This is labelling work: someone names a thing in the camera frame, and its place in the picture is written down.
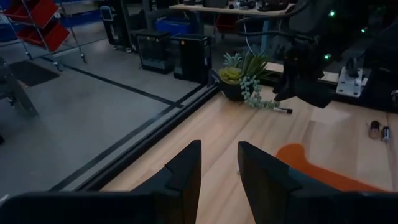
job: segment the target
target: orange object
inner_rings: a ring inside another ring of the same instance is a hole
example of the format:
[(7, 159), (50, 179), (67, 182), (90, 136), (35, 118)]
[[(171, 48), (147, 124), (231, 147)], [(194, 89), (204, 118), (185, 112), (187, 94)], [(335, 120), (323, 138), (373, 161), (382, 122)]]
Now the orange object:
[(282, 147), (276, 154), (276, 158), (294, 169), (341, 191), (386, 192), (309, 163), (305, 158), (305, 149), (301, 144), (288, 144)]

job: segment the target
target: concrete floor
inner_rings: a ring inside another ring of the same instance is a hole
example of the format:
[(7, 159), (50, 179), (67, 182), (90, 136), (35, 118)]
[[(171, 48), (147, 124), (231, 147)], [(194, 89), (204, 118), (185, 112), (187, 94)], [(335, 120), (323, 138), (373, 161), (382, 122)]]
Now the concrete floor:
[[(26, 89), (39, 112), (26, 118), (0, 100), (0, 198), (33, 190), (71, 190), (144, 137), (200, 90), (197, 83), (139, 69), (139, 56), (113, 50), (102, 23), (77, 27), (78, 52), (58, 59), (29, 46), (34, 63), (60, 77)], [(73, 40), (60, 50), (74, 46)], [(21, 43), (3, 44), (7, 63), (26, 60)]]

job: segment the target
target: marker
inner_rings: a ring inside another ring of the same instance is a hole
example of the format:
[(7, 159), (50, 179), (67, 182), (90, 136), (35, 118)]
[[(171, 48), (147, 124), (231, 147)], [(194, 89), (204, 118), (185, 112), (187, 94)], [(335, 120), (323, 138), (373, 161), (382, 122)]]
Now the marker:
[(272, 110), (276, 111), (276, 112), (287, 113), (287, 114), (293, 113), (293, 109), (288, 109), (288, 108), (273, 108)]

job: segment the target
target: wooden table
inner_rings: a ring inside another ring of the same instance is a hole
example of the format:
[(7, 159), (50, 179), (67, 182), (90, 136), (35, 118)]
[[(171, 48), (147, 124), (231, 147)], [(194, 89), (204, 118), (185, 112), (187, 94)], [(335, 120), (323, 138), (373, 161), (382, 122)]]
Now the wooden table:
[[(196, 13), (196, 19), (198, 24), (200, 25), (200, 31), (199, 34), (203, 34), (203, 24), (200, 22), (200, 12), (213, 12), (213, 13), (222, 13), (222, 14), (238, 14), (238, 15), (247, 15), (247, 16), (276, 16), (279, 14), (284, 14), (286, 10), (281, 10), (281, 11), (270, 11), (270, 12), (260, 12), (257, 9), (249, 9), (249, 10), (240, 10), (240, 9), (230, 9), (228, 7), (226, 8), (212, 8), (212, 7), (203, 7), (202, 5), (194, 5), (194, 6), (189, 6), (189, 5), (184, 5), (184, 4), (178, 4), (174, 6), (170, 6), (169, 9), (178, 9), (178, 10), (186, 10), (186, 11), (192, 11)], [(264, 21), (262, 25), (262, 31), (266, 32), (269, 30), (269, 22)], [(265, 51), (266, 46), (267, 46), (267, 36), (263, 35), (261, 37), (261, 52)]]
[[(263, 87), (264, 99), (272, 99)], [(398, 115), (332, 102), (315, 108), (297, 98), (283, 101), (287, 115), (234, 103), (219, 93), (111, 181), (104, 191), (131, 190), (154, 175), (195, 139), (202, 141), (202, 181), (197, 223), (254, 223), (240, 176), (238, 141), (275, 154), (290, 142), (306, 148), (310, 162), (385, 190), (397, 190), (397, 148), (368, 137), (367, 124), (391, 127), (398, 141)]]

